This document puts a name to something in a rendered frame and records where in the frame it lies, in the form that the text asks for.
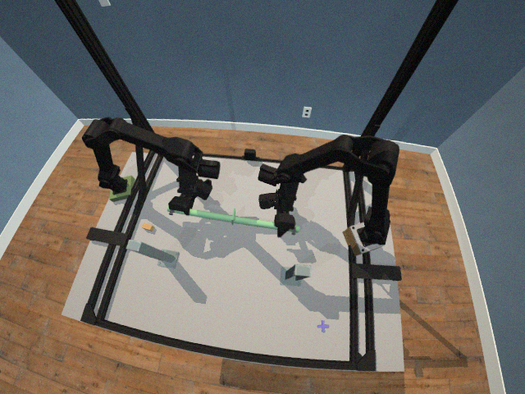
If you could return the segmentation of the small purple plus-shaped piece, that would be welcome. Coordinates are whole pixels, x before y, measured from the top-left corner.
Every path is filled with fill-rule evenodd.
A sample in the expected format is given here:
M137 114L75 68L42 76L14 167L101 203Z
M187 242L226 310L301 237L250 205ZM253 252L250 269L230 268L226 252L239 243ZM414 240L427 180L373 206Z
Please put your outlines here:
M328 325L324 325L324 320L322 320L322 325L317 325L318 328L322 328L322 332L325 332L324 328L328 328Z

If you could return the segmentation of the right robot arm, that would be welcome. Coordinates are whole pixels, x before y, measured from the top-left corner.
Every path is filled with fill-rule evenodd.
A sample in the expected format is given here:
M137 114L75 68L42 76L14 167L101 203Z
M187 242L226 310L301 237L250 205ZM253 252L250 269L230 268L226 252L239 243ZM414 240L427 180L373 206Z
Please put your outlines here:
M191 178L196 176L197 172L197 181L193 182L189 189L190 196L195 194L206 200L212 191L212 181L199 181L199 177L219 177L220 163L203 159L203 151L191 141L180 137L167 138L132 125L120 117L94 119L83 134L82 140L87 148L94 151L99 166L99 186L111 189L113 195L125 192L127 187L127 179L118 176L120 167L112 162L109 144L115 140L124 140L163 155L168 162L178 166L181 177Z

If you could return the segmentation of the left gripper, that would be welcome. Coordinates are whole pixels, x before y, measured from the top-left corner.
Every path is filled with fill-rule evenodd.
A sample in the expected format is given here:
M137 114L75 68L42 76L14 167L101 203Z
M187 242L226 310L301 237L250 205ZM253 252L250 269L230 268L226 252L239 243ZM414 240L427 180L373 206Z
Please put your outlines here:
M277 227L277 237L282 237L289 229L294 229L295 219L290 215L289 211L293 212L294 202L296 201L296 194L288 195L278 189L279 207L276 210L274 219L274 226ZM285 229L286 228L286 229Z

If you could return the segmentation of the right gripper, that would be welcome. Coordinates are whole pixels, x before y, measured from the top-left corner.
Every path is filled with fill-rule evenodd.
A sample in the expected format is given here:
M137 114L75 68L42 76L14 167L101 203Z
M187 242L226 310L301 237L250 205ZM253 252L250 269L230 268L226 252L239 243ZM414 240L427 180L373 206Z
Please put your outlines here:
M180 197L175 196L168 204L170 210L184 212L186 216L189 216L189 210L193 208L194 200L197 195L190 196L189 189L193 182L197 181L198 176L191 178L184 178L179 176L176 181L179 182L179 189L177 193L181 193ZM181 197L182 196L182 197ZM190 207L191 206L191 207Z

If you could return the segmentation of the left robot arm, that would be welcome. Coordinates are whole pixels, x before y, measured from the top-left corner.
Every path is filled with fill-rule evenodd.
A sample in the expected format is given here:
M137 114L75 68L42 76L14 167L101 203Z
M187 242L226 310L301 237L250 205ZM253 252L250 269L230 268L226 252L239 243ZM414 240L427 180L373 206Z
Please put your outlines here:
M351 152L357 149L370 150L367 162ZM299 183L307 180L305 172L336 162L345 163L357 174L367 177L372 184L372 207L368 206L364 227L358 229L358 236L364 247L372 244L385 245L390 227L390 211L387 204L398 157L399 146L391 140L371 135L340 135L335 140L306 153L286 155L278 168L262 164L258 180L271 186L281 183L281 192L294 195ZM278 191L261 194L258 201L261 209L270 208L270 205L278 209Z

